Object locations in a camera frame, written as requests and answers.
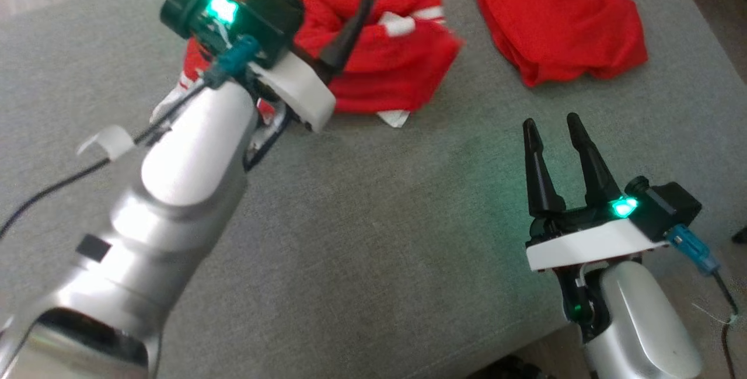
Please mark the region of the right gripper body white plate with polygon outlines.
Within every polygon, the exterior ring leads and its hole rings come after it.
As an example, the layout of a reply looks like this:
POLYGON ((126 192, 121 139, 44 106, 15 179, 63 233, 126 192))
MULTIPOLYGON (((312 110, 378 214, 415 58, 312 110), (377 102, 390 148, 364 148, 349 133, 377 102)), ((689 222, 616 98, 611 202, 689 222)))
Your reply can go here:
POLYGON ((597 208, 571 211, 536 219, 526 243, 530 269, 541 270, 583 265, 663 248, 632 222, 643 205, 631 196, 620 196, 597 208))

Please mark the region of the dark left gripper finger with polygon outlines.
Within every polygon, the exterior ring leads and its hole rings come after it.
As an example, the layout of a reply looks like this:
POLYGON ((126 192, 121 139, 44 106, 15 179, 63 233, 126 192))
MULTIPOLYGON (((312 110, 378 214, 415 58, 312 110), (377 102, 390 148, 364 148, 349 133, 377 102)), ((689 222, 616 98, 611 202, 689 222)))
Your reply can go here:
POLYGON ((319 54, 317 74, 337 76, 344 71, 377 0, 360 0, 355 14, 319 54))

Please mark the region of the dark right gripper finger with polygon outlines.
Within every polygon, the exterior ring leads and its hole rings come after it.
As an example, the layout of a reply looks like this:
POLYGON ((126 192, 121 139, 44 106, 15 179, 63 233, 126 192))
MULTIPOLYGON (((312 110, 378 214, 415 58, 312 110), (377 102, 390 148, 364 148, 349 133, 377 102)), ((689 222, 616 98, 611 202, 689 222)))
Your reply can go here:
POLYGON ((563 213, 566 210, 566 202, 554 188, 543 158, 542 138, 534 119, 526 119, 522 129, 529 213, 536 218, 563 213))
POLYGON ((619 186, 577 113, 567 115, 567 126, 571 144, 581 161, 587 206, 598 207, 618 200, 622 196, 619 186))

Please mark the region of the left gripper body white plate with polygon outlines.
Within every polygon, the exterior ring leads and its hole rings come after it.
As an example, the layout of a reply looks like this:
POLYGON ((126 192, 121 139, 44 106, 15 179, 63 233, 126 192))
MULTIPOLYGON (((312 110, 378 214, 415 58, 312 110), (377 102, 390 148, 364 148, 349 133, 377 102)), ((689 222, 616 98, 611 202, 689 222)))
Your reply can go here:
POLYGON ((291 51, 304 20, 301 0, 165 0, 161 22, 218 57, 241 40, 250 51, 239 67, 250 69, 314 132, 334 111, 334 95, 312 66, 291 51))

